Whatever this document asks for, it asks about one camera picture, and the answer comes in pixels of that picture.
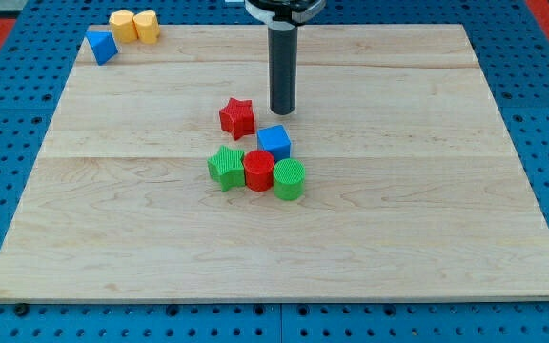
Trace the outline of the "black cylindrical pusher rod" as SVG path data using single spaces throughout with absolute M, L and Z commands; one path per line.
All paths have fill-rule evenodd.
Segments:
M 278 115 L 295 110 L 297 27 L 268 29 L 270 109 Z

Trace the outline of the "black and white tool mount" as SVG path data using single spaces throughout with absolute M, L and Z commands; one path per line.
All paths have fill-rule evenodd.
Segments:
M 326 0 L 245 0 L 244 4 L 247 13 L 264 24 L 304 25 L 323 11 Z

